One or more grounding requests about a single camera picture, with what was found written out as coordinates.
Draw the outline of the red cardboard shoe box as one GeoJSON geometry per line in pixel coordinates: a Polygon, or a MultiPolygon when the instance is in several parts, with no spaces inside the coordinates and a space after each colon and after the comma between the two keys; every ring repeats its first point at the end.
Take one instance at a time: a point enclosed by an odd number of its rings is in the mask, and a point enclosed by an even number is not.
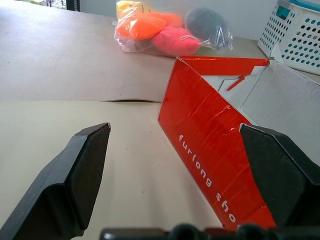
{"type": "Polygon", "coordinates": [[[278,227],[254,181],[241,125],[288,136],[320,166],[320,84],[274,60],[176,59],[158,121],[223,227],[278,227]]]}

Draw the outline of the white perforated plastic basket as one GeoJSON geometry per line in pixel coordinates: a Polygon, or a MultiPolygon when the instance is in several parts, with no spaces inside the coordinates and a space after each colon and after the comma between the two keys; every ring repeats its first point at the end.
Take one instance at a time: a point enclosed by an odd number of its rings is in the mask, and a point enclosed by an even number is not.
{"type": "Polygon", "coordinates": [[[291,4],[285,20],[276,16],[278,4],[269,16],[258,41],[268,58],[320,76],[320,12],[291,4]]]}

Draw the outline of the dark grey plush toy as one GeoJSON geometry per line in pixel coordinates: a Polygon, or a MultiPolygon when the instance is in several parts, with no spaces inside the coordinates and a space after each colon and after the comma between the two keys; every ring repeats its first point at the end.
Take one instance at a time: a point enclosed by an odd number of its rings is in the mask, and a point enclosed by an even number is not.
{"type": "Polygon", "coordinates": [[[210,8],[195,8],[185,17],[185,27],[205,47],[231,50],[233,36],[226,20],[210,8]]]}

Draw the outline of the black background post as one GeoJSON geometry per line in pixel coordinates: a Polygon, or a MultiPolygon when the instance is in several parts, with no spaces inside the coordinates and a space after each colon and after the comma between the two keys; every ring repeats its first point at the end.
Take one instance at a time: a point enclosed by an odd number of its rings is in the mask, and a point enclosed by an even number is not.
{"type": "Polygon", "coordinates": [[[80,0],[65,0],[65,2],[67,10],[80,12],[80,0]]]}

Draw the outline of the yellow plush toy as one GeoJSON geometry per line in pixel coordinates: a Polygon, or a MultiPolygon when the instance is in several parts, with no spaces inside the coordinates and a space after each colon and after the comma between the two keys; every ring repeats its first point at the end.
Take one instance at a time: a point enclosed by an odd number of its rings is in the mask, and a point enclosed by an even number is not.
{"type": "Polygon", "coordinates": [[[151,4],[142,1],[120,0],[116,3],[116,16],[118,19],[131,15],[132,12],[150,13],[153,10],[151,4]]]}

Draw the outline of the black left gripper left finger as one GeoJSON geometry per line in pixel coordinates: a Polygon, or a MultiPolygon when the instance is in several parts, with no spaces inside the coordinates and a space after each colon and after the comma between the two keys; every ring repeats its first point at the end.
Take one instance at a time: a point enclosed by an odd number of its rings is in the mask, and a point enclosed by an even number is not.
{"type": "Polygon", "coordinates": [[[0,240],[71,240],[88,228],[100,189],[109,123],[82,129],[37,175],[0,240]]]}

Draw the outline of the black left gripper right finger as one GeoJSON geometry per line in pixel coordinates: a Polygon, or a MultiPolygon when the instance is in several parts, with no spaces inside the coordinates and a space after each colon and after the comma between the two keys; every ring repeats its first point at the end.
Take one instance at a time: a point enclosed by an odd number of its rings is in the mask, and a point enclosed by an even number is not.
{"type": "Polygon", "coordinates": [[[254,182],[275,224],[320,227],[320,166],[285,134],[242,124],[254,182]]]}

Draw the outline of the clear plastic bag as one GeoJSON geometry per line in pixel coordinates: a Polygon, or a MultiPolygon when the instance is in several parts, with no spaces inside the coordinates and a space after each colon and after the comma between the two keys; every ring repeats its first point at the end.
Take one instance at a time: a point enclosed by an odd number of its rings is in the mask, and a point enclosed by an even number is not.
{"type": "MultiPolygon", "coordinates": [[[[196,8],[209,8],[214,11],[212,7],[203,7],[199,4],[197,0],[194,2],[189,2],[188,0],[128,0],[128,1],[141,1],[141,2],[146,2],[152,5],[153,11],[152,12],[157,12],[157,13],[173,13],[179,15],[184,23],[184,26],[182,28],[185,28],[185,17],[186,15],[196,9],[196,8]]],[[[121,18],[117,18],[117,21],[115,22],[115,30],[114,30],[114,39],[116,40],[118,46],[120,49],[124,52],[129,52],[129,53],[134,53],[134,52],[142,52],[146,54],[159,54],[159,55],[164,55],[168,57],[176,57],[176,56],[171,56],[171,55],[166,55],[165,53],[159,51],[153,44],[152,44],[152,38],[146,39],[146,40],[133,40],[130,38],[124,38],[116,35],[116,27],[121,18]]],[[[231,51],[229,48],[222,48],[220,50],[213,49],[211,47],[204,46],[201,42],[201,47],[200,48],[208,48],[213,51],[219,52],[219,51],[231,51]]]]}

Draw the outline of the orange plush toy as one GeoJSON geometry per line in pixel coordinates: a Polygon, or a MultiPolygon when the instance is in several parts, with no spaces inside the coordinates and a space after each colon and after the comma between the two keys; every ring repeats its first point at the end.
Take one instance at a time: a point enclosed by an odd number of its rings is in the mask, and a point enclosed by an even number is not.
{"type": "Polygon", "coordinates": [[[182,28],[183,19],[175,13],[134,12],[118,21],[115,28],[117,36],[136,41],[147,40],[165,27],[182,28]]]}

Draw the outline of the pink plush toy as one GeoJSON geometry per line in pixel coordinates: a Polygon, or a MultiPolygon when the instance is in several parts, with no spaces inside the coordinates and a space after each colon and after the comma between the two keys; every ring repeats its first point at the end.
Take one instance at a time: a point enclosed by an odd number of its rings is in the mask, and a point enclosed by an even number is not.
{"type": "Polygon", "coordinates": [[[194,55],[201,42],[183,27],[165,27],[151,40],[152,44],[168,56],[194,55]]]}

